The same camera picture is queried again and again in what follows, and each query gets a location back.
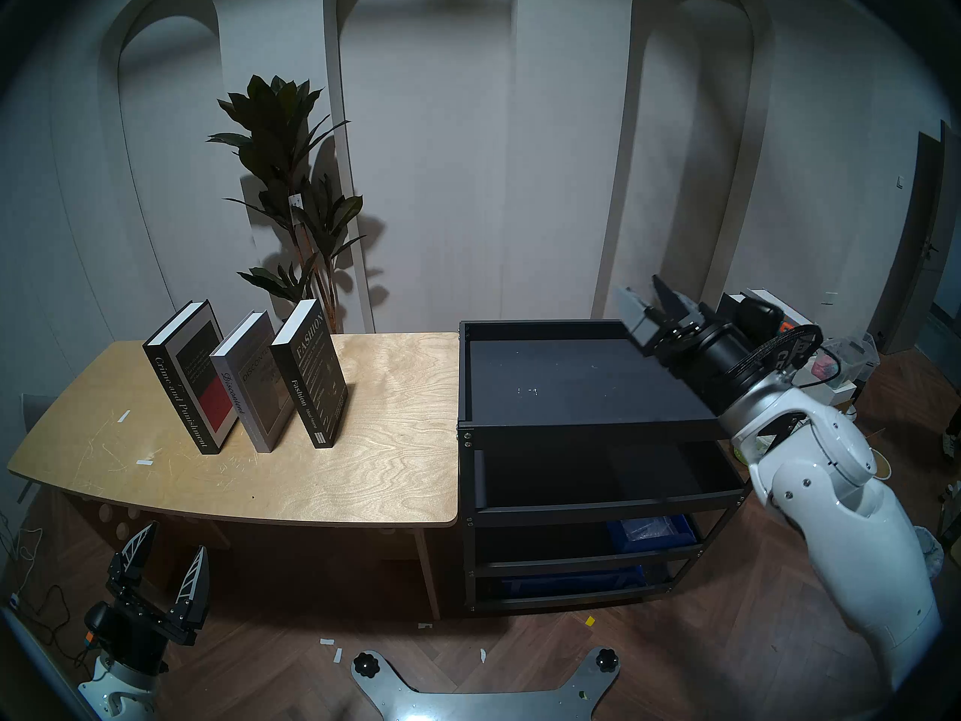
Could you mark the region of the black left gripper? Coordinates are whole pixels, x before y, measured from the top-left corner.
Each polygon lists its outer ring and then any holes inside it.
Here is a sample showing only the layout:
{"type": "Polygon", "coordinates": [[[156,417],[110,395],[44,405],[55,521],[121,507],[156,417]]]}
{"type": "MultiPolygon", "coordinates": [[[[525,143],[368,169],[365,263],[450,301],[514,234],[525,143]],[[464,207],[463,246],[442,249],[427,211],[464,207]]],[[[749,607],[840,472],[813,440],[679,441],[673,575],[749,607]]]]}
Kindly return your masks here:
{"type": "Polygon", "coordinates": [[[200,546],[182,581],[177,600],[161,611],[137,589],[151,554],[158,522],[152,520],[111,559],[108,592],[113,602],[100,601],[84,617],[87,644],[98,645],[115,663],[134,671],[166,671],[167,644],[192,646],[209,612],[209,554],[200,546]]]}

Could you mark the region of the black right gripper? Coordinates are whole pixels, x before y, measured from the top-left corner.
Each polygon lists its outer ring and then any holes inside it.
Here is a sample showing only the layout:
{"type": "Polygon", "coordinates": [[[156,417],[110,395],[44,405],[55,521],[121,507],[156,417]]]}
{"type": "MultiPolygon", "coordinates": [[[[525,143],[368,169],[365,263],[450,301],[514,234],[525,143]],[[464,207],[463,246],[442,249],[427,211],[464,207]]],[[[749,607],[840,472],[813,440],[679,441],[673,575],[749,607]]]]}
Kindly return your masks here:
{"type": "Polygon", "coordinates": [[[654,356],[709,409],[727,409],[758,382],[755,344],[724,316],[698,307],[660,276],[652,275],[660,307],[671,321],[661,324],[652,306],[629,288],[616,291],[619,319],[643,354],[654,356]]]}

